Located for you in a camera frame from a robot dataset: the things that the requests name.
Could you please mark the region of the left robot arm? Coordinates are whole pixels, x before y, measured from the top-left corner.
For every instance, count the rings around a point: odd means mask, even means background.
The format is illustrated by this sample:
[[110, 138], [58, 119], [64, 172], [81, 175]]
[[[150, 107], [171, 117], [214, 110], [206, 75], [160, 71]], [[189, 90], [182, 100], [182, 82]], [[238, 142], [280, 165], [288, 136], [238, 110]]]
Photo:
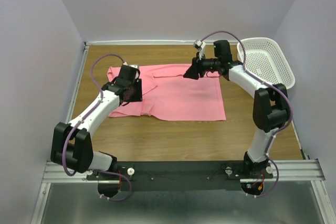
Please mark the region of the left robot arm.
[[142, 80], [138, 65], [124, 63], [119, 74], [99, 88], [95, 100], [68, 123], [59, 122], [53, 133], [50, 159], [63, 166], [67, 175], [88, 170], [115, 172], [117, 158], [95, 152], [91, 138], [107, 116], [123, 104], [142, 101]]

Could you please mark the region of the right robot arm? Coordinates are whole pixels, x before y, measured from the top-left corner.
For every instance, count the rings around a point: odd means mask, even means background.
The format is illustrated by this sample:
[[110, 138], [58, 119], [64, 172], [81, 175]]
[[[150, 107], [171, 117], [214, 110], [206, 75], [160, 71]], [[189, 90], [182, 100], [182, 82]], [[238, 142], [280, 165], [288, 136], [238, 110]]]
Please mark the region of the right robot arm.
[[227, 40], [213, 43], [215, 57], [209, 59], [205, 57], [204, 40], [195, 41], [193, 46], [198, 52], [185, 78], [197, 80], [207, 72], [217, 72], [252, 96], [256, 131], [244, 155], [243, 171], [246, 174], [262, 171], [268, 165], [274, 139], [293, 116], [287, 90], [294, 86], [295, 78], [282, 50], [270, 38], [247, 38], [238, 42], [235, 61]]

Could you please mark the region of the pink t shirt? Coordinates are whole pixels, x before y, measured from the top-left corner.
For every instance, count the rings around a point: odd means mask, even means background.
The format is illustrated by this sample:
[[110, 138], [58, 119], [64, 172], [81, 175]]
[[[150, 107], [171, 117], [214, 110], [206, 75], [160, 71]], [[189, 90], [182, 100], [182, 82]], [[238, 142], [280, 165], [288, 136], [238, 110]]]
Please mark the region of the pink t shirt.
[[111, 118], [153, 116], [164, 121], [226, 120], [219, 77], [192, 80], [183, 75], [188, 64], [140, 67], [142, 101], [120, 106]]

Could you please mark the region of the white perforated plastic basket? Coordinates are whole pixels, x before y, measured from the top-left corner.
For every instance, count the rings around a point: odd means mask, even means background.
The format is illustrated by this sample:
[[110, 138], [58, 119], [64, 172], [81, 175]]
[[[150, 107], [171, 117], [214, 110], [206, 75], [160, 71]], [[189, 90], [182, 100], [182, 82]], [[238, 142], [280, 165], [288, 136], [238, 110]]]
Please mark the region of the white perforated plastic basket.
[[268, 83], [282, 83], [287, 89], [295, 77], [280, 46], [266, 37], [246, 38], [237, 44], [237, 58], [246, 69]]

